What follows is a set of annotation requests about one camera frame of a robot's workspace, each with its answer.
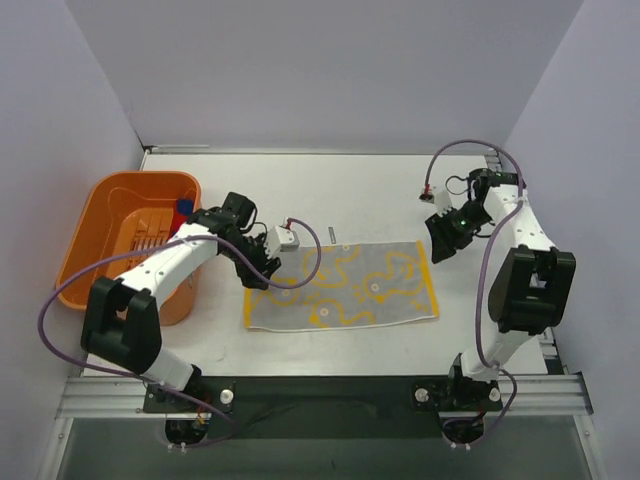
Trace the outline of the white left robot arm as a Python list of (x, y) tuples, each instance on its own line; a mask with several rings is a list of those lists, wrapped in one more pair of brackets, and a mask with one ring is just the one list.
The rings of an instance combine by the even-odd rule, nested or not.
[(220, 207), (198, 209), (165, 249), (115, 279), (98, 278), (90, 288), (81, 346), (128, 372), (167, 386), (177, 410), (195, 409), (202, 399), (200, 370), (162, 345), (160, 308), (203, 263), (221, 254), (232, 260), (242, 285), (265, 290), (280, 267), (278, 253), (295, 240), (281, 226), (252, 237), (248, 225), (256, 209), (231, 192)]

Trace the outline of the grey yellow towel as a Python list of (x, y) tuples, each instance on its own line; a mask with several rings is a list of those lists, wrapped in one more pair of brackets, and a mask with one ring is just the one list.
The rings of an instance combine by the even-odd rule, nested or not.
[(248, 330), (298, 333), (388, 327), (435, 321), (440, 311), (422, 242), (304, 247), (281, 256), (273, 280), (298, 289), (246, 290), (243, 323)]

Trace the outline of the red blue patterned towel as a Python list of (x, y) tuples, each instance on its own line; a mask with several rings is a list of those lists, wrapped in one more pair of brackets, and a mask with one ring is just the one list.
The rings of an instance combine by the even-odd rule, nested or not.
[(173, 236), (194, 211), (194, 201), (188, 198), (177, 199), (174, 204), (170, 235)]

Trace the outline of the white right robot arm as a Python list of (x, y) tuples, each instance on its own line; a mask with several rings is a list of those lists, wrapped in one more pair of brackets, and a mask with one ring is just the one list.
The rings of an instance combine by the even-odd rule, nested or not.
[(487, 245), (501, 241), (508, 248), (491, 284), (486, 282), (490, 255), (483, 255), (475, 344), (455, 358), (443, 385), (445, 401), (458, 410), (499, 401), (501, 368), (531, 338), (560, 323), (576, 271), (574, 254), (559, 250), (544, 233), (517, 174), (477, 169), (466, 182), (467, 200), (459, 208), (448, 190), (425, 187), (420, 195), (436, 208), (425, 222), (433, 263), (466, 248), (486, 225), (494, 227)]

